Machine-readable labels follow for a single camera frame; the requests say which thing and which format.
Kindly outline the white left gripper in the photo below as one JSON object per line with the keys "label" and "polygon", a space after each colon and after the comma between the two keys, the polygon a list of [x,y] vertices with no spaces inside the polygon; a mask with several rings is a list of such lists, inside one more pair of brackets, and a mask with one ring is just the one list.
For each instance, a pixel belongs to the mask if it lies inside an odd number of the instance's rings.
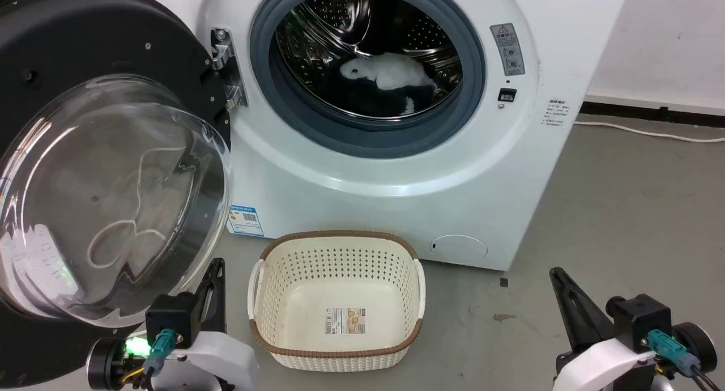
{"label": "white left gripper", "polygon": [[188,349],[163,330],[147,336],[101,338],[87,358],[87,380],[95,391],[255,391],[254,350],[228,336],[225,261],[214,258],[196,290],[202,332]]}

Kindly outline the washer door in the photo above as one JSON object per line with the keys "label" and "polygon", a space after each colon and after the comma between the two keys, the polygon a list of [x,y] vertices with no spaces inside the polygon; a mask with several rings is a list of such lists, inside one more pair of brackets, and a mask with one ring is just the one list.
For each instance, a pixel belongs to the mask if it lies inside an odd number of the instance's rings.
{"label": "washer door", "polygon": [[0,0],[0,389],[190,291],[229,202],[224,86],[162,0]]}

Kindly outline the white front-load washing machine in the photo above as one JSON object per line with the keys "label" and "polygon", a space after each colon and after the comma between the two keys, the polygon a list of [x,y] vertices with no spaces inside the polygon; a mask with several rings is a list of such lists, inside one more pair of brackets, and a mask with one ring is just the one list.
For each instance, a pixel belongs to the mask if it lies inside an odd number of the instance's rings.
{"label": "white front-load washing machine", "polygon": [[[315,144],[270,108],[251,68],[250,24],[262,0],[162,0],[184,9],[205,48],[231,31],[248,107],[230,117],[231,205],[256,208],[265,238],[316,230],[389,232],[427,259],[433,239],[484,242],[479,268],[509,270],[626,0],[454,0],[486,51],[486,86],[453,137],[398,159],[353,157]],[[490,27],[511,23],[525,74],[505,76]],[[515,102],[497,101],[502,87]],[[564,127],[541,124],[566,101]]]}

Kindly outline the metal door hinge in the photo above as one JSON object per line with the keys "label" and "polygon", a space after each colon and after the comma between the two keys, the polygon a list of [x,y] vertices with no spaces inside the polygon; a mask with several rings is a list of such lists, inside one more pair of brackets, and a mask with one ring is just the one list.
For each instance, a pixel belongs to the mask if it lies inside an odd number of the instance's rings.
{"label": "metal door hinge", "polygon": [[231,31],[225,28],[213,28],[210,38],[213,69],[225,85],[226,109],[232,111],[238,107],[248,107],[244,80]]}

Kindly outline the cream perforated laundry basket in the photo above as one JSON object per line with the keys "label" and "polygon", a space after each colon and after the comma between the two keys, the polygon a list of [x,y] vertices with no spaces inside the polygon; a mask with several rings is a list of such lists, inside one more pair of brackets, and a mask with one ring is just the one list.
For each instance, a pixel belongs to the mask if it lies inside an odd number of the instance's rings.
{"label": "cream perforated laundry basket", "polygon": [[[397,365],[417,339],[425,273],[403,238],[373,231],[311,231],[274,240],[247,290],[252,337],[281,365],[358,372]],[[325,335],[326,308],[366,308],[366,333]]]}

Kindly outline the blue energy label sticker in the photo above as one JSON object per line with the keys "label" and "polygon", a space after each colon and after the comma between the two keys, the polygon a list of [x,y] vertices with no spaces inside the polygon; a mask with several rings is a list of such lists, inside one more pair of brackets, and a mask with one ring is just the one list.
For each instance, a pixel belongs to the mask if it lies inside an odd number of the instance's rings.
{"label": "blue energy label sticker", "polygon": [[264,231],[256,208],[230,205],[227,229],[230,233],[254,237],[264,237]]}

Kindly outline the paper barcode label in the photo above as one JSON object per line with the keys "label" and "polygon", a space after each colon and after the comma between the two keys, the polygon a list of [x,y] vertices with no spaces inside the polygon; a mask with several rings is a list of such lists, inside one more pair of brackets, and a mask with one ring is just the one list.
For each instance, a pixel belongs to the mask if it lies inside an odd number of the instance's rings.
{"label": "paper barcode label", "polygon": [[366,333],[366,317],[366,308],[326,308],[325,335],[363,335]]}

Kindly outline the round white filter cover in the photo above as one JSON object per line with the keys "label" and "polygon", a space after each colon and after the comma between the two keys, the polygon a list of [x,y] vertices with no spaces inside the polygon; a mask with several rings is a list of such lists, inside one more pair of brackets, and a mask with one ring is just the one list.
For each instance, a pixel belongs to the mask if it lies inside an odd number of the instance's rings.
{"label": "round white filter cover", "polygon": [[478,265],[488,254],[487,245],[471,236],[443,235],[430,242],[427,260],[443,264]]}

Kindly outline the small text side sticker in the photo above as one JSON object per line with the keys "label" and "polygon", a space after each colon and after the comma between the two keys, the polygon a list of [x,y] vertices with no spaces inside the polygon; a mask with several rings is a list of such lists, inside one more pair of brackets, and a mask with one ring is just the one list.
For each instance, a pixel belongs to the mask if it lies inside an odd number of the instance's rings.
{"label": "small text side sticker", "polygon": [[566,101],[549,99],[541,124],[546,126],[564,127],[569,120],[570,106]]}

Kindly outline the black baseboard strip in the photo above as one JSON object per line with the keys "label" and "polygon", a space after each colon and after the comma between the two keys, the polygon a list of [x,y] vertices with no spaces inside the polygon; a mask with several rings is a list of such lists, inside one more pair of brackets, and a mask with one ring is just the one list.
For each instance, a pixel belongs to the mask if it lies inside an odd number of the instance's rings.
{"label": "black baseboard strip", "polygon": [[668,107],[656,107],[655,109],[650,109],[616,104],[584,102],[580,108],[580,113],[725,129],[724,115],[697,114],[684,112],[683,110],[672,110]]}

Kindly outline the dark garment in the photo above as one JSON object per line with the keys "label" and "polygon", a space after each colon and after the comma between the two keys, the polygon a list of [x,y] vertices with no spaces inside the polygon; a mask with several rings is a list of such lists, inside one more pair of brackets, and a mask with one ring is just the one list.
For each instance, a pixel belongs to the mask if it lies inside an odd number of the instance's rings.
{"label": "dark garment", "polygon": [[432,89],[427,86],[405,86],[384,91],[370,79],[342,76],[326,79],[323,90],[323,98],[331,106],[354,116],[375,120],[411,114],[417,105],[425,104],[432,97]]}

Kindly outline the grey warning sticker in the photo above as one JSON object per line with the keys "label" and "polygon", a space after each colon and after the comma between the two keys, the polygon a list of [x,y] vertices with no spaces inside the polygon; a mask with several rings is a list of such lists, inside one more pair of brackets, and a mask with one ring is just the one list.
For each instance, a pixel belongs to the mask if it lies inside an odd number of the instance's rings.
{"label": "grey warning sticker", "polygon": [[511,23],[496,24],[490,27],[496,42],[505,76],[525,74],[521,45],[515,27]]}

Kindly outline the white garment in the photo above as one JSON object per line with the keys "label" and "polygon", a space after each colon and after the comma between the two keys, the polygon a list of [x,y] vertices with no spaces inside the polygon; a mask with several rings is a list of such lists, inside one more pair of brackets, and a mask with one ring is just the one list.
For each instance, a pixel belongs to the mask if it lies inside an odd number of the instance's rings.
{"label": "white garment", "polygon": [[336,75],[347,79],[370,79],[378,88],[388,91],[405,86],[427,86],[432,89],[432,97],[414,112],[428,109],[434,101],[435,81],[428,76],[422,63],[404,54],[384,53],[377,56],[355,57],[344,61],[337,68]]}

